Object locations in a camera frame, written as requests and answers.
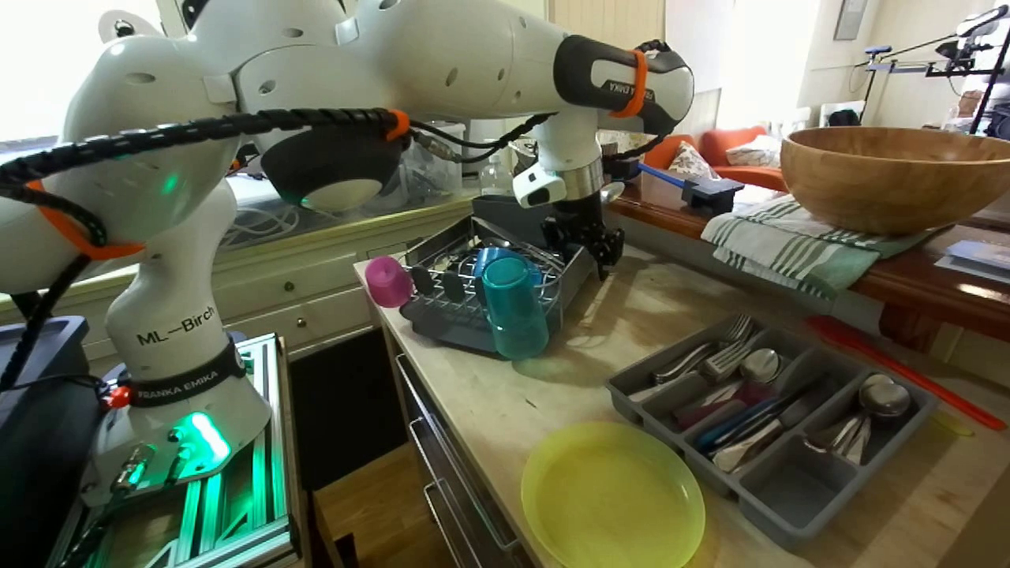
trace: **towel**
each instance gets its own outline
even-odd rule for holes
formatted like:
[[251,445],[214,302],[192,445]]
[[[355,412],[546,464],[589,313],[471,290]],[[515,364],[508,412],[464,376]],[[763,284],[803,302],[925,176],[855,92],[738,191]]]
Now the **towel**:
[[703,225],[701,240],[716,247],[716,258],[816,297],[835,297],[854,288],[879,258],[920,247],[912,237],[866,237],[837,231],[794,196],[776,196],[753,208],[716,216]]

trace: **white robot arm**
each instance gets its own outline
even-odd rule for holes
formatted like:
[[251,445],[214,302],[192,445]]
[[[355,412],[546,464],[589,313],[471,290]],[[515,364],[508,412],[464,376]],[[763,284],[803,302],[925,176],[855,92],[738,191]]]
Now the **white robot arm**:
[[567,205],[575,240],[616,263],[594,135],[667,135],[693,99],[673,49],[606,47],[497,0],[363,0],[355,17],[334,0],[212,0],[188,37],[113,40],[68,111],[68,146],[0,163],[0,290],[139,263],[107,314],[133,405],[107,412],[85,503],[214,472],[269,419],[231,378],[212,299],[234,221],[214,185],[239,138],[284,198],[331,211],[374,198],[422,120],[538,112],[518,201]]

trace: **yellow plate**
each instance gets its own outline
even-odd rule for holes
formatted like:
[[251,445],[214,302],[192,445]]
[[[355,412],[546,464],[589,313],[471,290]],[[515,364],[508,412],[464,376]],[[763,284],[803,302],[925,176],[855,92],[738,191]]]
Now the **yellow plate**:
[[581,424],[538,445],[522,505],[538,542],[565,568],[689,566],[703,535],[694,472],[626,424]]

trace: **cup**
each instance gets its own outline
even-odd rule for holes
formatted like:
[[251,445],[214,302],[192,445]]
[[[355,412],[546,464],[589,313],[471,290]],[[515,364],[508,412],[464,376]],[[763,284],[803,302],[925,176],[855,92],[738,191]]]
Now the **cup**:
[[480,272],[485,321],[504,361],[539,356],[548,343],[546,309],[523,257],[499,257]]

